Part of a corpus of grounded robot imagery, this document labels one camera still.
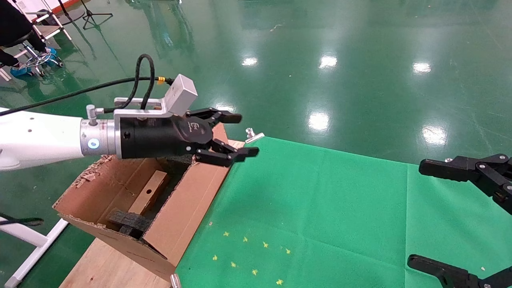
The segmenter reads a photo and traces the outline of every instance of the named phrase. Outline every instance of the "white metal frame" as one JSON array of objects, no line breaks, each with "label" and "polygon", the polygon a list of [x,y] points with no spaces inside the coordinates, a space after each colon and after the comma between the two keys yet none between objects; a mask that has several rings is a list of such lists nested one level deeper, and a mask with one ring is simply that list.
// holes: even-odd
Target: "white metal frame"
[{"label": "white metal frame", "polygon": [[67,225],[68,222],[66,222],[65,220],[59,220],[59,222],[57,222],[57,224],[51,229],[51,231],[46,236],[22,224],[0,225],[0,231],[4,231],[7,234],[10,234],[18,239],[21,239],[27,243],[36,246],[35,250],[30,254],[30,256],[23,262],[23,264],[18,268],[18,270],[16,270],[16,272],[14,272],[11,278],[9,278],[9,280],[5,283],[4,288],[17,287],[18,284],[32,269],[32,267],[34,267],[37,261],[39,261],[41,256],[52,245],[55,239],[59,237],[60,233],[64,230],[64,228],[66,228]]},{"label": "white metal frame", "polygon": [[[59,33],[60,31],[64,32],[64,34],[66,35],[66,37],[68,37],[69,40],[71,40],[71,36],[69,36],[68,32],[65,30],[64,26],[62,26],[62,24],[60,23],[59,19],[57,18],[57,16],[55,16],[55,14],[52,12],[52,8],[50,8],[50,6],[48,5],[48,3],[45,1],[45,0],[40,0],[44,6],[46,7],[46,9],[49,11],[49,13],[47,12],[25,12],[23,11],[23,9],[18,5],[17,1],[16,0],[12,0],[12,2],[16,5],[16,7],[18,8],[18,10],[23,13],[23,15],[25,15],[25,17],[28,19],[28,21],[30,23],[32,23],[32,27],[34,28],[34,30],[37,32],[37,35],[39,35],[39,37],[42,39],[43,42],[46,42],[48,39],[52,38],[53,36],[55,36],[57,33]],[[37,15],[37,18],[35,20],[32,20],[32,18],[29,16],[29,15]],[[48,18],[52,16],[53,19],[55,20],[55,22],[57,22],[58,26],[59,26],[59,29],[53,31],[52,33],[50,33],[49,35],[47,36],[44,36],[41,31],[38,29],[38,27],[36,25],[34,25],[34,22],[36,23],[40,23],[41,21],[43,21],[44,19]],[[20,53],[16,54],[14,56],[14,58],[19,58],[20,56],[24,55],[25,53],[27,53],[27,50],[22,50]],[[7,72],[5,72],[5,70],[0,67],[0,76],[5,80],[5,81],[9,81],[11,80],[11,76],[9,76],[7,74]]]}]

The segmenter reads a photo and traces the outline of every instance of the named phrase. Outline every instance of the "open cardboard box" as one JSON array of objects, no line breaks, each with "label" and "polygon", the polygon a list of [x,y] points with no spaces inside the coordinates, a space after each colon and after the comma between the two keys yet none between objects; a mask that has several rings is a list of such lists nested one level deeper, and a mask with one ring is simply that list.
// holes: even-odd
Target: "open cardboard box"
[{"label": "open cardboard box", "polygon": [[[214,136],[228,141],[222,124],[214,127]],[[119,233],[119,226],[107,220],[109,213],[114,208],[129,211],[154,172],[165,171],[161,163],[153,158],[103,157],[86,170],[87,175],[77,178],[53,208],[62,219],[169,281],[229,168],[198,162],[185,167],[183,177],[175,188],[171,184],[170,197],[140,240]]]}]

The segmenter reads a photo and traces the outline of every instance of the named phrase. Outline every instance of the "white robotic arm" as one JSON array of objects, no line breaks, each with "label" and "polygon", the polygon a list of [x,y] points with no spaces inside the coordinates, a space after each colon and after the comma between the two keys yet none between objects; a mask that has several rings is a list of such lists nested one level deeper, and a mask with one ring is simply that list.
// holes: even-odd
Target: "white robotic arm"
[{"label": "white robotic arm", "polygon": [[[0,116],[0,171],[40,166],[88,155],[118,158],[195,154],[197,161],[230,166],[256,156],[257,148],[235,149],[213,139],[218,122],[239,123],[240,114],[213,108],[188,111],[197,93],[194,82],[179,74],[153,109],[116,109],[114,119],[96,119],[104,109],[86,107],[88,119],[33,112]],[[115,104],[127,98],[116,98]],[[131,105],[140,105],[134,98]]]}]

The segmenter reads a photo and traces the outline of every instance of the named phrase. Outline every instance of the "green tablecloth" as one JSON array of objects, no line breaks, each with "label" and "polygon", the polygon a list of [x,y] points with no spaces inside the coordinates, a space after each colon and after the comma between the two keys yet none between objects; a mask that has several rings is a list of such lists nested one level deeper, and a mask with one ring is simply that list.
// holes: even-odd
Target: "green tablecloth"
[{"label": "green tablecloth", "polygon": [[409,254],[479,277],[512,265],[512,217],[470,183],[269,137],[255,146],[181,260],[184,288],[440,288]]}]

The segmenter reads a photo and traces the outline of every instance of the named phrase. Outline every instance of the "black cable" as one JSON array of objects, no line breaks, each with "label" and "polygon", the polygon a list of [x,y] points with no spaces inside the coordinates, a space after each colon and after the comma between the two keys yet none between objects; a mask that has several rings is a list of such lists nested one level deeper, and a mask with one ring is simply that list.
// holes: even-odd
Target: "black cable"
[{"label": "black cable", "polygon": [[[150,77],[140,77],[139,76],[140,75],[140,64],[141,64],[141,62],[142,62],[142,60],[144,58],[146,58],[148,60],[148,62],[150,63],[150,73],[151,73]],[[78,90],[78,91],[75,91],[75,92],[72,92],[72,93],[60,96],[60,97],[56,97],[56,98],[53,98],[53,99],[48,99],[48,100],[44,100],[44,101],[40,101],[40,102],[37,102],[37,103],[30,104],[30,105],[25,105],[25,106],[22,106],[22,107],[13,108],[13,109],[10,109],[10,110],[7,110],[7,111],[0,112],[0,116],[5,116],[5,115],[12,114],[12,113],[16,113],[16,112],[20,112],[20,111],[24,111],[24,110],[28,110],[28,109],[32,109],[32,108],[36,108],[36,107],[39,107],[39,106],[43,106],[43,105],[46,105],[46,104],[50,104],[50,103],[53,103],[53,102],[57,102],[57,101],[60,101],[60,100],[71,98],[71,97],[80,95],[82,93],[87,93],[87,92],[91,92],[91,91],[98,90],[98,89],[101,89],[101,88],[105,88],[105,87],[109,87],[109,86],[113,86],[113,85],[117,85],[117,84],[121,84],[121,83],[128,83],[128,82],[132,82],[133,81],[134,82],[134,86],[132,88],[132,92],[130,93],[130,96],[128,97],[128,100],[125,103],[123,103],[123,105],[121,105],[121,106],[114,107],[114,108],[106,108],[104,110],[104,113],[112,113],[115,109],[123,109],[123,108],[126,108],[128,106],[128,104],[130,104],[132,99],[135,97],[135,93],[137,92],[137,87],[139,85],[139,81],[140,80],[151,80],[150,85],[147,88],[146,94],[144,95],[144,98],[143,98],[143,101],[142,101],[142,105],[141,105],[141,108],[145,109],[147,101],[148,101],[148,99],[149,99],[149,97],[151,95],[151,92],[153,90],[153,86],[155,85],[155,80],[156,79],[155,79],[155,66],[154,66],[154,63],[153,63],[153,59],[151,58],[151,56],[149,56],[147,54],[142,54],[137,59],[137,64],[136,64],[136,67],[135,67],[135,77],[119,79],[119,80],[103,83],[103,84],[100,84],[100,85],[96,85],[96,86],[92,86],[92,87],[89,87],[89,88],[86,88],[86,89]],[[174,79],[166,78],[166,77],[158,77],[158,81],[166,82],[170,86],[170,85],[173,84]]]},{"label": "black cable", "polygon": [[153,90],[153,86],[155,85],[155,65],[153,63],[153,59],[151,58],[151,56],[149,56],[147,54],[142,54],[137,59],[137,64],[135,65],[135,77],[134,77],[135,80],[134,80],[134,83],[133,83],[132,92],[128,96],[128,99],[126,100],[125,103],[123,103],[120,106],[113,107],[113,108],[105,108],[105,110],[104,110],[105,114],[112,113],[116,109],[124,109],[124,108],[126,108],[128,106],[128,104],[130,104],[132,99],[135,97],[135,93],[137,92],[137,88],[139,87],[139,80],[141,79],[139,77],[139,75],[140,75],[140,64],[141,64],[142,60],[144,60],[145,58],[150,63],[150,77],[149,77],[149,79],[151,80],[150,81],[150,86],[147,88],[146,94],[144,94],[145,101],[143,101],[142,104],[141,104],[141,109],[145,109],[146,108],[147,99],[149,99],[149,97],[151,95],[151,92]]},{"label": "black cable", "polygon": [[[149,79],[150,79],[149,77],[140,77],[139,78],[139,80],[149,80]],[[78,91],[75,91],[75,92],[72,92],[72,93],[60,96],[60,97],[56,97],[56,98],[44,100],[44,101],[41,101],[41,102],[37,102],[37,103],[34,103],[34,104],[30,104],[30,105],[26,105],[26,106],[21,106],[21,107],[18,107],[18,108],[13,108],[13,109],[10,109],[10,110],[7,110],[7,111],[3,111],[3,112],[0,112],[0,116],[9,115],[9,114],[12,114],[12,113],[15,113],[15,112],[36,108],[36,107],[39,107],[39,106],[43,106],[43,105],[46,105],[46,104],[50,104],[50,103],[53,103],[53,102],[57,102],[57,101],[60,101],[60,100],[71,98],[71,97],[74,97],[74,96],[82,94],[82,93],[87,93],[87,92],[91,92],[91,91],[98,90],[98,89],[101,89],[101,88],[109,87],[109,86],[112,86],[112,85],[117,85],[117,84],[121,84],[121,83],[128,83],[128,82],[132,82],[132,81],[135,81],[135,77],[119,79],[119,80],[103,83],[103,84],[96,85],[96,86],[93,86],[93,87],[89,87],[89,88],[86,88],[86,89],[78,90]]]},{"label": "black cable", "polygon": [[16,219],[14,217],[11,217],[9,215],[6,215],[2,212],[0,212],[0,217],[4,218],[5,220],[0,221],[0,225],[7,225],[7,224],[23,224],[25,226],[38,226],[43,224],[44,220],[41,218],[21,218]]},{"label": "black cable", "polygon": [[145,110],[147,105],[147,100],[150,98],[151,91],[153,91],[153,86],[155,85],[155,64],[153,63],[153,59],[151,56],[146,55],[147,61],[150,63],[150,86],[147,88],[146,94],[142,98],[142,103],[140,104],[140,109]]}]

